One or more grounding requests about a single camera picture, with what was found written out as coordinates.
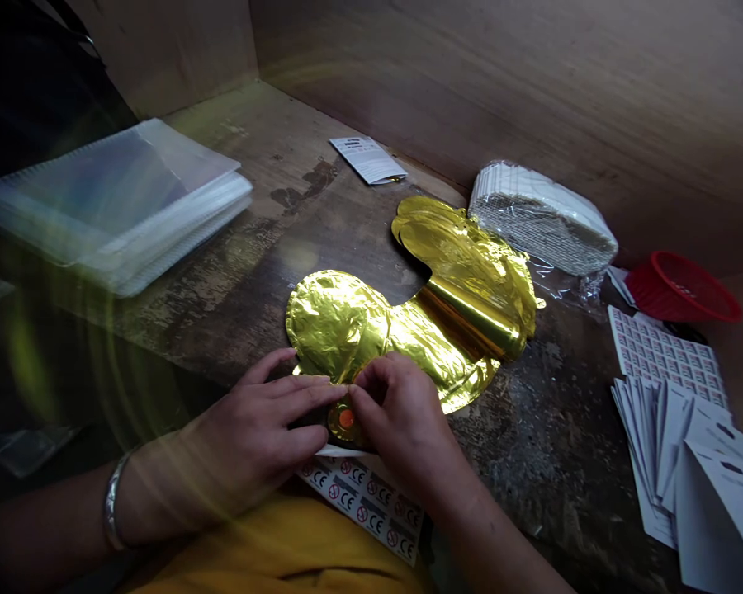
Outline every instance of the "wooden table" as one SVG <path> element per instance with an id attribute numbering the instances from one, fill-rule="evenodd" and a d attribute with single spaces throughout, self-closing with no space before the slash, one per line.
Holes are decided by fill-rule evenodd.
<path id="1" fill-rule="evenodd" d="M 288 344 L 286 302 L 311 272 L 349 272 L 392 304 L 417 292 L 428 271 L 390 234 L 400 200 L 422 192 L 466 205 L 411 163 L 406 183 L 366 186 L 328 143 L 357 132 L 263 82 L 165 120 L 242 162 L 253 204 L 134 299 L 57 282 L 50 298 L 225 387 Z M 523 356 L 450 423 L 501 506 L 576 587 L 673 591 L 676 556 L 641 528 L 609 392 L 617 372 L 608 325 L 549 299 Z"/>

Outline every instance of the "red basket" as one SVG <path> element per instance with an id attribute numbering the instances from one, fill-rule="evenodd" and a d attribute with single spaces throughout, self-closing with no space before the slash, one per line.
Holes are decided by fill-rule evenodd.
<path id="1" fill-rule="evenodd" d="M 625 279 L 638 308 L 666 322 L 736 323 L 743 310 L 732 294 L 710 273 L 669 252 L 653 252 L 649 261 Z"/>

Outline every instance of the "gold balloon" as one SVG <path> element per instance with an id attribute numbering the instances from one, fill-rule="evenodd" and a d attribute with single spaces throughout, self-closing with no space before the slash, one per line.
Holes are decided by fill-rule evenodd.
<path id="1" fill-rule="evenodd" d="M 537 307 L 528 256 L 479 229 L 464 209 L 425 196 L 402 200 L 391 230 L 432 277 L 407 303 L 341 271 L 308 275 L 292 291 L 286 331 L 306 374 L 353 381 L 375 357 L 409 356 L 451 413 L 478 397 L 533 336 Z"/>

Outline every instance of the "hand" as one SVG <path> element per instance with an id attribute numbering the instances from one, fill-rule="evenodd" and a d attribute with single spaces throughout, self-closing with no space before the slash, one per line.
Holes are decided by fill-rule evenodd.
<path id="1" fill-rule="evenodd" d="M 287 426 L 342 398 L 346 386 L 313 375 L 264 383 L 295 354 L 289 348 L 265 356 L 181 431 L 132 455 L 116 498 L 119 535 L 128 545 L 236 516 L 281 486 L 327 443 L 322 426 Z"/>
<path id="2" fill-rule="evenodd" d="M 467 488 L 478 479 L 448 426 L 435 384 L 411 359 L 394 352 L 375 359 L 349 394 L 386 467 L 428 511 L 467 499 Z"/>

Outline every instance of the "silver bracelet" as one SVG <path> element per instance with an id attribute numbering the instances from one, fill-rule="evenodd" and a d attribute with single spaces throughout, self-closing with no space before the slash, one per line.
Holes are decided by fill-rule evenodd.
<path id="1" fill-rule="evenodd" d="M 107 533 L 107 539 L 110 541 L 111 546 L 116 551 L 122 551 L 129 548 L 118 535 L 118 529 L 116 528 L 116 496 L 118 495 L 118 482 L 121 480 L 121 474 L 124 472 L 124 467 L 133 452 L 134 450 L 128 451 L 121 457 L 118 464 L 116 464 L 116 469 L 113 470 L 113 474 L 110 476 L 110 480 L 107 481 L 107 496 L 105 497 L 105 532 Z"/>

